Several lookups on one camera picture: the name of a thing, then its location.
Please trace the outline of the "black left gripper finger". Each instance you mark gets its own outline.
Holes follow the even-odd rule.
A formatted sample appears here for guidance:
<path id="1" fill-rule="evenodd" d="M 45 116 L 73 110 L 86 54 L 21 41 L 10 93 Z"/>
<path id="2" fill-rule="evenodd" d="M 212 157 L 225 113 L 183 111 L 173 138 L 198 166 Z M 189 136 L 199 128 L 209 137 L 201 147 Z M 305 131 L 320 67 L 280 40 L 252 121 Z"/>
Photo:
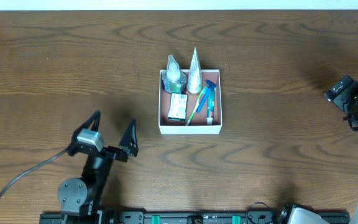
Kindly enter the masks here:
<path id="1" fill-rule="evenodd" d="M 129 156 L 137 156 L 139 145 L 136 135 L 136 120 L 132 119 L 119 143 L 123 151 Z"/>
<path id="2" fill-rule="evenodd" d="M 91 131 L 98 132 L 100 117 L 100 110 L 96 110 L 83 124 L 80 125 L 79 128 L 74 130 L 71 139 L 76 140 L 77 136 L 83 129 L 90 129 Z"/>

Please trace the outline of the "small white green packet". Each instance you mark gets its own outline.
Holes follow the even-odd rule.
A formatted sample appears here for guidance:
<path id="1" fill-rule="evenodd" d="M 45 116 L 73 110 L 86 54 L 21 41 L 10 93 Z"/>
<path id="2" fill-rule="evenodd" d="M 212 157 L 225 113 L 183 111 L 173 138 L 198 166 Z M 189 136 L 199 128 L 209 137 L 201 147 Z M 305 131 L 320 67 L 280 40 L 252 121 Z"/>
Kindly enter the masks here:
<path id="1" fill-rule="evenodd" d="M 184 121 L 186 119 L 186 107 L 188 96 L 179 93 L 172 93 L 170 100 L 170 109 L 168 119 L 175 121 Z"/>

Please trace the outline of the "clear foam soap pump bottle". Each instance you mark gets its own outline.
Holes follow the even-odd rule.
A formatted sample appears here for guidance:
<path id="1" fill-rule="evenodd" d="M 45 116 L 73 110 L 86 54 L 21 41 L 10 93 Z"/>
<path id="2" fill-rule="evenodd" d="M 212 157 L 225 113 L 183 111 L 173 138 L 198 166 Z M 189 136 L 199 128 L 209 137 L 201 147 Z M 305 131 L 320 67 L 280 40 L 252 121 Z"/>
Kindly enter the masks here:
<path id="1" fill-rule="evenodd" d="M 167 69 L 162 72 L 161 79 L 163 89 L 167 93 L 184 94 L 187 77 L 180 70 L 180 66 L 173 55 L 168 56 Z"/>

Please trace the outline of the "white lotion tube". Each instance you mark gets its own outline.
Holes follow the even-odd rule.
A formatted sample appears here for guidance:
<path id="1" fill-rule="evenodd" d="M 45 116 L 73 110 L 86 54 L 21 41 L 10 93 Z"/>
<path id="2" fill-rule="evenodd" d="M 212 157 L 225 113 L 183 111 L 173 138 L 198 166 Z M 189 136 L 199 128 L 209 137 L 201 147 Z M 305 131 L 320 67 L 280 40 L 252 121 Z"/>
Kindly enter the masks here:
<path id="1" fill-rule="evenodd" d="M 197 49 L 194 48 L 191 65 L 188 74 L 187 90 L 191 94 L 198 94 L 202 87 L 201 65 Z"/>

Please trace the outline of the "green toothpaste tube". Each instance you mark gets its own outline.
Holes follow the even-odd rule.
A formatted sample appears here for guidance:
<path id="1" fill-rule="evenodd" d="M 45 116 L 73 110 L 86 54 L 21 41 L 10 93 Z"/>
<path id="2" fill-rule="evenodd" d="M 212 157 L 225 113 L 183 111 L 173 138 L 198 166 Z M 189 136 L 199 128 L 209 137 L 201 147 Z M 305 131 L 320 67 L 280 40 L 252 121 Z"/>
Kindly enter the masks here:
<path id="1" fill-rule="evenodd" d="M 214 120 L 215 88 L 211 88 L 208 94 L 207 125 L 212 125 Z"/>

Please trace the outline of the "green toothbrush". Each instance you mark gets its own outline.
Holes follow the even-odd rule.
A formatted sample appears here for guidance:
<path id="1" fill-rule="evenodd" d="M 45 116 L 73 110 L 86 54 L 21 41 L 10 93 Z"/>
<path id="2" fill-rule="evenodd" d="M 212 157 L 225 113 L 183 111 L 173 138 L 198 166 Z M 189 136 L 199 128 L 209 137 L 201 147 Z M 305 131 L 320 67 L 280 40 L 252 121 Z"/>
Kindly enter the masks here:
<path id="1" fill-rule="evenodd" d="M 196 103 L 195 103 L 195 107 L 192 111 L 192 113 L 190 114 L 190 117 L 188 119 L 188 121 L 186 122 L 185 126 L 189 126 L 193 117 L 194 117 L 194 114 L 196 113 L 199 105 L 200 105 L 200 102 L 201 102 L 201 98 L 204 96 L 204 94 L 206 93 L 206 90 L 208 89 L 207 86 L 204 86 L 203 89 L 201 90 L 200 94 L 198 95 L 198 98 L 196 100 Z"/>

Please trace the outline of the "blue disposable razor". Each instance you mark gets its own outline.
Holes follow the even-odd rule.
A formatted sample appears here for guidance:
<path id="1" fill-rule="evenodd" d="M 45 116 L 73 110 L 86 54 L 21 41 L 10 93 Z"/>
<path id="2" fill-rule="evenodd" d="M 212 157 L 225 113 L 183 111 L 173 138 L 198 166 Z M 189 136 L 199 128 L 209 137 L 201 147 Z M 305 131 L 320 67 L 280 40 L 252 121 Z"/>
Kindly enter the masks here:
<path id="1" fill-rule="evenodd" d="M 198 101 L 198 107 L 196 109 L 197 113 L 201 112 L 203 105 L 206 103 L 209 97 L 209 94 L 216 88 L 215 82 L 212 82 L 211 80 L 206 80 L 205 84 L 206 86 L 202 90 L 202 98 L 200 98 L 200 100 Z"/>

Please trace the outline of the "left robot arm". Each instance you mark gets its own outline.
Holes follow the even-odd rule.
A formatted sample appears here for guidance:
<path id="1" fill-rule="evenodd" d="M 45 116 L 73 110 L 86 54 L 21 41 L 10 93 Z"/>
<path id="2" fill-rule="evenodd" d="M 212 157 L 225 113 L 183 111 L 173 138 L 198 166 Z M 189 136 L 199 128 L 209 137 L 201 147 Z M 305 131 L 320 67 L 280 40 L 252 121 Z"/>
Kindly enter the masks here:
<path id="1" fill-rule="evenodd" d="M 59 190 L 61 223 L 101 223 L 105 217 L 99 203 L 114 161 L 127 162 L 137 156 L 139 147 L 136 120 L 131 120 L 119 146 L 106 146 L 98 131 L 101 112 L 95 111 L 74 130 L 67 154 L 87 155 L 80 177 L 65 180 Z"/>

